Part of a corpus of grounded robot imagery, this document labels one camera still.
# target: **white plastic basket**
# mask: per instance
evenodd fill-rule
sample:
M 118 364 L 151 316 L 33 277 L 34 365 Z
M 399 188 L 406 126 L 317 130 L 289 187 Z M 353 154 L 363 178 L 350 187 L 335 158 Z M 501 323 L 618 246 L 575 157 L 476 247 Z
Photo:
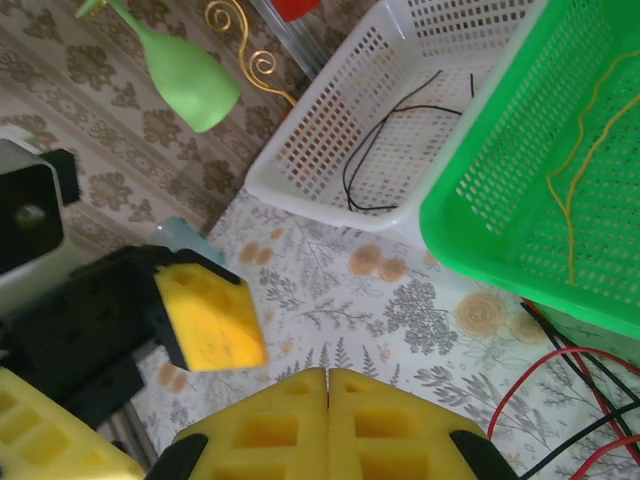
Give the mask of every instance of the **white plastic basket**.
M 247 190 L 263 202 L 329 225 L 390 234 L 424 247 L 418 211 L 446 166 L 433 161 L 458 122 L 466 127 L 457 131 L 468 129 L 502 78 L 533 26 L 529 17 L 537 17 L 546 4 L 540 0 L 538 11 L 527 15 L 517 38 L 504 49 L 533 2 L 378 2 L 258 156 L 247 175 Z M 433 83 L 402 106 L 465 111 L 473 74 L 476 93 L 485 84 L 473 108 L 462 121 L 429 109 L 394 114 L 358 171 L 351 197 L 360 206 L 398 208 L 350 211 L 342 180 L 349 156 L 402 97 L 439 70 Z M 367 146 L 349 164 L 347 179 Z

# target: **orange flower print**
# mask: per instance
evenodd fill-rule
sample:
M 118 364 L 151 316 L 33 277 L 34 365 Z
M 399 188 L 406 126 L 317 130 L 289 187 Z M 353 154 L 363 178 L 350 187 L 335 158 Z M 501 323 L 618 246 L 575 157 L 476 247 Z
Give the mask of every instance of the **orange flower print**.
M 289 338 L 280 344 L 280 353 L 283 357 L 286 357 L 293 351 L 293 347 L 295 347 L 295 342 Z
M 256 380 L 260 385 L 267 385 L 271 381 L 271 377 L 269 377 L 268 373 L 261 372 L 256 377 Z
M 162 365 L 162 368 L 158 372 L 158 377 L 156 378 L 158 385 L 161 387 L 166 387 L 169 385 L 169 382 L 173 380 L 176 373 L 178 371 L 178 367 L 175 367 L 173 364 L 166 362 Z
M 460 329 L 472 337 L 489 337 L 504 324 L 507 307 L 497 295 L 473 293 L 458 304 L 456 321 Z
M 271 257 L 273 257 L 273 250 L 270 248 L 263 248 L 258 252 L 258 256 L 256 257 L 256 263 L 258 265 L 266 265 L 271 261 Z
M 513 335 L 522 343 L 542 345 L 548 341 L 540 324 L 526 312 L 518 314 L 511 324 Z
M 387 258 L 380 268 L 378 274 L 385 282 L 397 282 L 407 273 L 407 264 L 401 258 Z
M 176 395 L 182 392 L 188 385 L 187 374 L 180 368 L 166 362 L 156 377 L 158 385 L 161 387 L 171 388 Z
M 187 386 L 187 383 L 187 374 L 180 372 L 171 384 L 171 391 L 176 394 L 180 393 Z
M 349 259 L 349 271 L 354 275 L 371 275 L 380 265 L 382 252 L 372 243 L 359 247 Z
M 258 254 L 258 250 L 260 250 L 260 244 L 258 242 L 247 243 L 240 252 L 240 263 L 246 265 L 247 263 L 253 262 Z
M 387 363 L 387 361 L 391 358 L 391 350 L 389 350 L 389 347 L 386 344 L 383 346 L 378 345 L 378 353 L 380 355 L 380 360 L 385 363 Z
M 271 238 L 273 238 L 274 240 L 277 240 L 282 236 L 283 233 L 284 233 L 284 228 L 278 227 L 273 232 L 271 232 Z
M 438 259 L 434 257 L 433 253 L 431 252 L 427 252 L 427 254 L 424 256 L 424 264 L 429 270 L 436 270 L 438 272 L 440 271 L 440 262 L 438 262 Z

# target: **black wire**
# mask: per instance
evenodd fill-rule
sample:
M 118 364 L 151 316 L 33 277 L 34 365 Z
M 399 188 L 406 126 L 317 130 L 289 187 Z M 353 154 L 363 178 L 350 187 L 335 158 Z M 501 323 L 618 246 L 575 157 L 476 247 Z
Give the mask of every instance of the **black wire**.
M 375 144 L 376 140 L 380 136 L 380 133 L 382 132 L 382 129 L 386 125 L 387 120 L 389 120 L 389 117 L 391 117 L 391 115 L 393 115 L 394 113 L 399 113 L 399 112 L 408 112 L 410 110 L 415 110 L 415 109 L 418 109 L 418 108 L 429 108 L 429 109 L 433 109 L 433 110 L 440 110 L 440 111 L 443 111 L 443 112 L 454 113 L 456 115 L 462 115 L 462 112 L 458 112 L 457 110 L 452 110 L 452 109 L 446 108 L 446 107 L 440 107 L 440 106 L 437 106 L 437 105 L 412 105 L 412 106 L 409 106 L 409 107 L 398 108 L 398 106 L 400 104 L 402 104 L 405 100 L 407 100 L 409 97 L 411 97 L 412 95 L 415 95 L 417 92 L 419 92 L 420 90 L 425 88 L 427 85 L 432 83 L 438 77 L 438 75 L 440 75 L 441 73 L 442 73 L 442 70 L 438 70 L 435 73 L 435 75 L 433 75 L 429 80 L 427 80 L 425 83 L 423 83 L 418 88 L 416 88 L 415 90 L 411 91 L 410 93 L 408 93 L 404 97 L 402 97 L 402 99 L 398 103 L 395 104 L 395 106 L 391 109 L 391 111 L 389 113 L 387 113 L 385 115 L 385 117 L 382 120 L 380 120 L 369 131 L 369 133 L 365 136 L 364 140 L 362 140 L 362 142 L 360 142 L 358 147 L 353 151 L 351 156 L 347 159 L 347 161 L 345 162 L 344 167 L 342 169 L 342 188 L 344 189 L 344 193 L 347 196 L 347 204 L 349 206 L 349 210 L 353 211 L 352 207 L 355 207 L 358 210 L 362 210 L 362 211 L 392 210 L 394 208 L 398 208 L 397 205 L 381 205 L 381 206 L 375 206 L 375 207 L 363 207 L 363 206 L 358 205 L 355 202 L 355 200 L 353 199 L 353 197 L 351 196 L 351 187 L 353 186 L 353 182 L 355 181 L 356 175 L 360 171 L 360 168 L 362 167 L 365 159 L 367 158 L 367 155 L 369 154 L 369 152 L 373 148 L 373 145 Z M 349 167 L 349 165 L 353 161 L 353 159 L 356 156 L 356 154 L 360 151 L 360 149 L 367 142 L 367 140 L 369 140 L 371 135 L 374 134 L 374 132 L 375 132 L 375 136 L 373 137 L 373 140 L 371 141 L 371 143 L 367 147 L 367 150 L 365 151 L 364 155 L 362 155 L 362 158 L 360 158 L 360 161 L 358 162 L 358 165 L 356 165 L 356 168 L 353 171 L 353 174 L 351 175 L 351 179 L 349 180 L 349 184 L 347 185 L 347 168 Z
M 634 410 L 636 408 L 640 408 L 640 401 L 634 401 L 634 402 L 631 402 L 628 405 L 625 405 L 624 407 L 621 407 L 621 408 L 618 408 L 616 410 L 613 410 L 612 412 L 606 414 L 605 416 L 603 416 L 599 420 L 596 420 L 595 422 L 593 422 L 588 427 L 583 428 L 578 433 L 576 433 L 575 435 L 572 435 L 567 440 L 562 442 L 559 446 L 557 446 L 555 449 L 553 449 L 553 451 L 551 451 L 551 453 L 549 455 L 547 455 L 540 462 L 538 462 L 538 464 L 535 467 L 533 467 L 531 470 L 529 470 L 527 473 L 525 473 L 522 477 L 520 477 L 520 480 L 527 480 L 527 479 L 531 478 L 533 475 L 538 473 L 544 467 L 549 465 L 549 463 L 551 463 L 558 455 L 562 454 L 569 447 L 572 447 L 573 445 L 578 443 L 580 440 L 582 440 L 584 437 L 589 435 L 591 432 L 594 432 L 595 430 L 597 430 L 601 426 L 609 423 L 614 418 L 619 418 L 622 415 L 624 415 L 625 413 L 627 413 L 627 412 L 629 412 L 631 410 Z
M 547 335 L 547 337 L 549 338 L 549 340 L 551 341 L 551 343 L 553 344 L 553 346 L 556 349 L 561 349 L 562 348 L 562 346 L 560 345 L 560 343 L 557 340 L 558 338 L 560 338 L 566 345 L 576 346 L 575 343 L 571 342 L 568 338 L 564 337 L 564 335 L 562 335 L 549 322 L 549 320 L 546 317 L 544 317 L 543 315 L 540 315 L 538 312 L 533 310 L 529 305 L 527 305 L 524 302 L 521 303 L 521 306 L 522 306 L 522 308 L 524 308 L 527 311 L 527 313 L 529 313 L 529 315 L 531 315 L 533 318 L 536 319 L 536 321 L 538 322 L 538 324 L 540 325 L 540 327 L 542 328 L 542 330 Z M 615 374 L 613 374 L 608 368 L 606 368 L 604 365 L 602 365 L 602 363 L 600 363 L 597 359 L 595 359 L 595 357 L 593 355 L 591 355 L 591 354 L 583 354 L 583 355 L 585 355 L 585 357 L 587 357 L 587 356 L 588 357 L 592 357 L 593 360 L 596 360 L 596 362 L 597 362 L 596 367 L 598 367 L 605 375 L 607 375 L 612 381 L 614 381 L 614 383 L 616 383 L 616 385 L 620 386 L 622 390 L 628 390 L 630 393 L 627 393 L 626 391 L 625 391 L 625 393 L 627 393 L 627 395 L 629 395 L 631 397 L 631 399 L 634 402 L 633 404 L 640 405 L 640 399 L 637 397 L 637 395 L 635 395 L 633 393 L 633 391 L 631 391 L 626 385 L 624 385 L 624 383 L 622 383 L 620 381 L 620 379 Z M 573 363 L 573 361 L 569 357 L 569 354 L 563 354 L 562 358 L 569 365 L 569 367 L 571 367 L 571 369 L 576 373 L 576 375 L 578 377 L 580 377 L 580 379 L 589 388 L 591 388 L 597 395 L 600 395 L 600 398 L 605 403 L 605 405 L 607 405 L 607 407 L 611 411 L 611 413 L 615 413 L 616 409 L 614 408 L 613 403 L 611 402 L 611 400 L 609 400 L 607 398 L 607 396 L 595 385 L 595 383 L 593 381 L 591 381 L 584 373 L 582 373 L 580 371 L 578 366 L 575 363 Z M 619 416 L 617 418 L 617 421 L 618 421 L 618 424 L 620 425 L 620 428 L 622 429 L 622 431 L 624 432 L 624 434 L 626 436 L 630 437 L 630 436 L 634 435 L 634 433 L 631 431 L 631 429 L 629 428 L 627 423 L 624 421 L 622 416 Z M 540 470 L 542 470 L 545 466 L 547 466 L 555 457 L 560 455 L 564 450 L 566 450 L 567 448 L 571 447 L 572 445 L 573 445 L 573 443 L 568 443 L 568 441 L 563 443 L 560 447 L 564 446 L 564 448 L 562 448 L 562 449 L 560 447 L 556 448 L 556 450 L 551 452 L 551 454 L 549 454 L 548 456 L 543 458 L 538 464 L 536 464 L 527 473 L 525 473 L 521 477 L 521 479 L 522 480 L 526 480 L 526 479 L 532 477 L 533 475 L 538 473 Z M 640 453 L 640 449 L 638 449 L 638 446 L 636 444 L 633 444 L 632 448 L 634 450 L 636 450 L 638 453 Z
M 458 110 L 453 110 L 447 107 L 440 107 L 438 105 L 411 105 L 410 107 L 396 108 L 391 113 L 408 112 L 410 110 L 416 110 L 418 108 L 431 108 L 433 110 L 440 110 L 441 112 L 455 113 L 456 115 L 462 115 L 462 112 L 459 112 Z
M 540 315 L 538 312 L 535 312 L 534 310 L 532 310 L 531 308 L 529 308 L 529 306 L 525 303 L 523 305 L 523 307 L 525 308 L 525 310 L 532 316 L 534 317 L 538 323 L 540 324 L 540 326 L 542 327 L 543 330 L 545 330 L 545 327 L 547 329 L 550 329 L 553 332 L 553 335 L 555 335 L 557 338 L 559 338 L 560 340 L 562 340 L 563 343 L 565 343 L 566 345 L 570 346 L 570 347 L 577 347 L 578 345 L 575 342 L 572 342 L 569 338 L 567 338 L 565 335 L 563 335 L 562 333 L 560 333 L 558 331 L 558 329 L 556 327 L 553 326 L 553 324 L 549 321 L 548 318 L 546 318 L 543 315 Z M 617 375 L 615 375 L 611 370 L 609 370 L 607 367 L 605 367 L 602 362 L 600 360 L 598 360 L 595 356 L 593 356 L 590 353 L 583 353 L 582 355 L 584 355 L 584 357 L 589 360 L 591 363 L 593 363 L 593 365 L 595 365 L 595 367 L 600 370 L 602 373 L 604 373 L 607 377 L 609 377 L 609 379 L 616 384 L 616 386 L 622 390 L 624 393 L 626 393 L 629 398 L 631 398 L 631 400 L 634 401 L 638 401 L 640 400 L 640 397 L 638 397 L 638 395 L 636 395 L 633 390 L 631 390 L 627 385 L 624 384 L 624 382 L 622 380 L 620 380 L 618 378 Z

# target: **black plastic bracket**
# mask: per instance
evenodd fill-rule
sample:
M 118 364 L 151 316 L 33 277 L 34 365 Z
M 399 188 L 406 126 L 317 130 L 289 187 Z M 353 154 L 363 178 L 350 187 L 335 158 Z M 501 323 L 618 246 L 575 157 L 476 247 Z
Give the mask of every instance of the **black plastic bracket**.
M 518 475 L 490 440 L 465 430 L 451 432 L 458 447 L 478 480 L 518 480 Z
M 132 354 L 160 341 L 171 362 L 184 357 L 156 288 L 159 267 L 198 263 L 240 279 L 191 250 L 124 247 L 73 272 L 33 305 L 2 321 L 0 364 L 93 428 L 143 386 Z
M 189 480 L 208 441 L 203 433 L 178 440 L 162 452 L 145 480 Z

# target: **gold decorative scroll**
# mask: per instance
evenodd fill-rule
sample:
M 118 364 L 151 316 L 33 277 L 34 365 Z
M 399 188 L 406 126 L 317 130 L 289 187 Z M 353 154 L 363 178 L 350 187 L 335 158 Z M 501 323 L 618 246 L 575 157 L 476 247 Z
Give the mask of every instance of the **gold decorative scroll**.
M 240 68 L 244 76 L 259 89 L 280 95 L 284 97 L 291 106 L 295 106 L 297 103 L 296 100 L 285 90 L 272 87 L 260 78 L 261 76 L 269 76 L 275 72 L 277 63 L 273 53 L 267 50 L 257 50 L 249 57 L 248 61 L 245 61 L 247 44 L 249 43 L 249 21 L 237 0 L 210 1 L 204 10 L 204 20 L 214 32 L 224 33 L 229 30 L 233 24 L 229 10 L 233 11 L 238 17 L 240 31 L 242 33 L 242 41 L 238 49 L 238 62 L 240 63 Z
M 91 12 L 89 12 L 89 16 L 91 18 L 95 18 L 96 16 L 98 16 L 98 14 L 102 11 L 102 9 L 104 7 L 106 7 L 107 5 L 109 5 L 109 0 L 101 0 L 100 2 L 98 2 L 98 4 L 94 7 L 93 10 L 91 10 Z

